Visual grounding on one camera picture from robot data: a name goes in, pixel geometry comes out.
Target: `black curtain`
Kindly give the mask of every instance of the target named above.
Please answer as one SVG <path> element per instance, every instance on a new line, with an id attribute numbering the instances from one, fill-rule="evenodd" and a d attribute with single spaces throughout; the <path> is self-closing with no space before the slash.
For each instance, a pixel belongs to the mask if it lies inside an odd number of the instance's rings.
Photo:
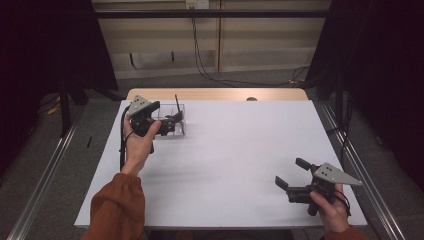
<path id="1" fill-rule="evenodd" d="M 424 190 L 424 4 L 336 0 L 331 10 L 362 14 L 325 21 L 307 84 L 327 99 L 341 80 L 399 166 Z"/>
<path id="2" fill-rule="evenodd" d="M 117 89 L 98 20 L 81 11 L 94 12 L 90 0 L 0 1 L 0 174 L 65 77 L 71 90 Z"/>

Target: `gray floor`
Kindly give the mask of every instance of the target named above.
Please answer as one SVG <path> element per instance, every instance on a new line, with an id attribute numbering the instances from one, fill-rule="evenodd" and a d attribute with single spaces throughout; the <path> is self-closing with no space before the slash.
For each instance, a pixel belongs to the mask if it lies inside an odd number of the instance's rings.
<path id="1" fill-rule="evenodd" d="M 304 74 L 301 74 L 298 79 L 304 78 Z M 292 79 L 292 75 L 292 70 L 210 74 L 214 79 L 263 84 L 286 83 Z M 259 85 L 246 83 L 227 83 L 236 87 L 259 87 Z M 227 87 L 220 82 L 206 80 L 199 74 L 126 79 L 119 80 L 118 85 L 120 91 L 116 93 L 122 96 L 126 96 L 127 92 L 135 87 Z M 284 84 L 279 87 L 295 86 L 296 84 Z M 119 103 L 106 99 L 91 90 L 87 90 L 87 93 L 90 96 L 90 102 L 85 107 L 75 106 L 71 103 L 71 112 L 74 117 L 82 111 L 80 121 L 34 219 L 29 219 L 32 224 L 25 231 L 25 239 L 79 239 L 84 233 L 84 230 L 74 227 L 73 223 L 96 170 L 119 106 Z M 322 111 L 324 103 L 316 101 L 314 89 L 307 90 L 307 94 L 310 99 L 314 100 L 324 127 L 330 129 L 331 126 Z M 19 214 L 31 197 L 59 141 L 60 131 L 60 111 L 52 115 L 40 114 L 33 134 L 3 177 L 3 185 L 0 189 L 0 239 L 7 238 L 19 218 Z M 335 134 L 330 133 L 329 138 L 336 153 L 340 153 L 341 146 Z M 374 130 L 356 108 L 353 111 L 349 139 L 396 218 L 405 238 L 424 239 L 424 231 L 421 230 L 424 226 L 424 194 L 399 169 L 390 150 L 378 144 Z M 348 161 L 346 161 L 346 171 L 354 174 Z M 378 239 L 378 236 L 380 239 L 390 239 L 367 194 L 360 188 L 355 191 L 364 213 L 371 223 L 361 230 L 370 239 Z M 296 240 L 319 239 L 322 235 L 322 230 L 319 228 L 293 229 L 292 232 Z M 281 231 L 196 232 L 195 235 L 199 239 L 221 238 L 222 236 L 227 239 L 283 239 Z"/>

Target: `metal rail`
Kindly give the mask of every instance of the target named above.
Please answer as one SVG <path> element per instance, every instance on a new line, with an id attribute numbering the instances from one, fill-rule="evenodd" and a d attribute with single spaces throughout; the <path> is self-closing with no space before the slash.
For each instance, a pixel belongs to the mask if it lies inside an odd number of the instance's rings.
<path id="1" fill-rule="evenodd" d="M 37 186 L 35 187 L 34 192 L 32 193 L 30 199 L 28 200 L 24 210 L 21 212 L 18 220 L 12 228 L 7 240 L 23 240 L 25 239 L 32 222 L 34 221 L 38 210 L 40 209 L 41 204 L 43 203 L 44 197 L 49 189 L 51 181 L 59 168 L 60 162 L 69 146 L 69 143 L 74 136 L 76 125 L 81 119 L 82 113 L 85 107 L 81 107 L 76 114 L 75 121 L 72 124 L 71 128 L 67 134 L 60 138 L 56 149 L 53 155 L 50 158 L 49 163 L 47 164 L 46 169 L 44 170 L 43 175 L 38 181 Z"/>
<path id="2" fill-rule="evenodd" d="M 62 17 L 89 17 L 99 19 L 120 18 L 328 18 L 357 17 L 364 13 L 359 11 L 329 11 L 329 10 L 97 10 L 96 12 L 44 12 L 43 15 Z"/>
<path id="3" fill-rule="evenodd" d="M 325 103 L 323 104 L 322 108 L 324 110 L 324 113 L 331 127 L 336 128 L 337 123 L 335 121 L 335 113 L 333 109 L 331 108 L 331 106 L 328 103 Z M 341 145 L 343 145 L 345 136 L 346 136 L 345 132 L 337 131 L 337 138 Z M 360 180 L 362 180 L 364 190 L 366 194 L 368 195 L 368 198 L 371 204 L 373 205 L 375 211 L 377 212 L 377 215 L 380 218 L 380 221 L 383 224 L 384 228 L 386 229 L 390 239 L 393 239 L 393 240 L 406 239 L 399 225 L 396 222 L 395 216 L 393 215 L 393 213 L 387 206 L 383 197 L 380 195 L 379 191 L 377 190 L 377 187 L 374 185 L 374 182 L 372 181 L 370 175 L 365 169 L 365 166 L 363 165 L 361 159 L 359 158 L 355 148 L 353 147 L 349 139 L 346 140 L 345 153 L 355 173 L 358 175 Z"/>

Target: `person's left hand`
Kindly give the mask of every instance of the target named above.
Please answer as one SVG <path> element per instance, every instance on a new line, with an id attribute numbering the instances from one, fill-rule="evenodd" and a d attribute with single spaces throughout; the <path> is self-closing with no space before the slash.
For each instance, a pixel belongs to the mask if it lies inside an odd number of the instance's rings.
<path id="1" fill-rule="evenodd" d="M 155 121 L 149 128 L 149 131 L 144 137 L 140 137 L 133 131 L 130 118 L 128 116 L 124 119 L 124 136 L 125 138 L 128 134 L 131 134 L 126 142 L 127 156 L 124 167 L 121 170 L 121 173 L 138 176 L 140 170 L 144 167 L 144 164 L 147 160 L 147 157 L 150 154 L 150 149 L 153 144 L 153 139 L 157 131 L 161 126 L 160 121 Z"/>

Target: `power outlet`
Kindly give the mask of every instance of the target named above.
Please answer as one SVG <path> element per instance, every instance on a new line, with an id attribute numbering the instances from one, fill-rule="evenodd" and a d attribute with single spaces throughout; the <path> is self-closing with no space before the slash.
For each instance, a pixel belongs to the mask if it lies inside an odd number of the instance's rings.
<path id="1" fill-rule="evenodd" d="M 209 0 L 198 0 L 197 9 L 209 9 Z"/>
<path id="2" fill-rule="evenodd" d="M 197 0 L 186 0 L 186 9 L 197 9 Z"/>

